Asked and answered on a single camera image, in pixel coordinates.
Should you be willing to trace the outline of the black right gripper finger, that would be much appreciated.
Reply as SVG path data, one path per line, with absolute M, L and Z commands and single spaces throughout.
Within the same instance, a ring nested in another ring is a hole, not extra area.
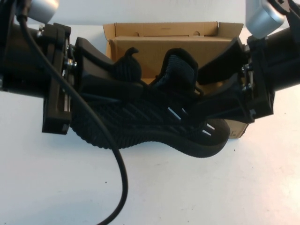
M 225 81 L 247 63 L 248 57 L 244 45 L 239 37 L 235 37 L 219 55 L 199 68 L 198 83 L 206 85 Z
M 253 123 L 254 117 L 247 106 L 241 79 L 232 76 L 225 84 L 205 95 L 187 108 L 196 119 L 225 119 Z

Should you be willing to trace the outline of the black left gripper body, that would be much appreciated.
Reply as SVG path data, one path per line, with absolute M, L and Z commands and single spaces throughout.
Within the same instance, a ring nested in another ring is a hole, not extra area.
M 67 81 L 72 80 L 68 51 L 71 28 L 54 23 L 29 32 L 56 71 Z M 42 132 L 66 135 L 71 123 L 70 97 L 39 64 L 19 25 L 12 23 L 7 38 L 0 40 L 1 91 L 42 98 Z

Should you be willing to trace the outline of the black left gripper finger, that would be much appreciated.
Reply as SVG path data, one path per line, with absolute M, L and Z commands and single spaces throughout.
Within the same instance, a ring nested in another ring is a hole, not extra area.
M 74 76 L 82 80 L 89 75 L 96 78 L 118 80 L 114 71 L 115 63 L 101 53 L 87 39 L 78 37 L 74 46 L 74 57 L 77 62 Z
M 141 82 L 100 77 L 83 77 L 78 80 L 78 93 L 87 102 L 130 102 L 139 99 L 143 91 L 144 85 Z

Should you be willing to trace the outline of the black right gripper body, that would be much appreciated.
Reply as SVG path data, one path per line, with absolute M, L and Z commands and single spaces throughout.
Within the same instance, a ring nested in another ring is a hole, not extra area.
M 262 39 L 247 39 L 242 122 L 272 115 L 275 93 L 300 83 L 300 33 L 283 29 Z

